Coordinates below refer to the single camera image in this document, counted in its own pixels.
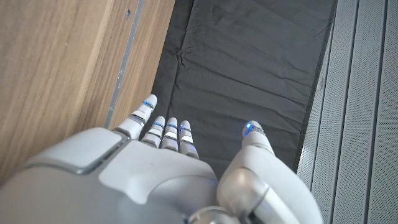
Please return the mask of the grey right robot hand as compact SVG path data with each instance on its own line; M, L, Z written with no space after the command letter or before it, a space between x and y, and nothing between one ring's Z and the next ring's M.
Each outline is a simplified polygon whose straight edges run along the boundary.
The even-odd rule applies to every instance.
M29 159L1 186L2 223L321 223L307 186L256 121L221 177L188 121L155 119L148 96L113 130L91 128Z

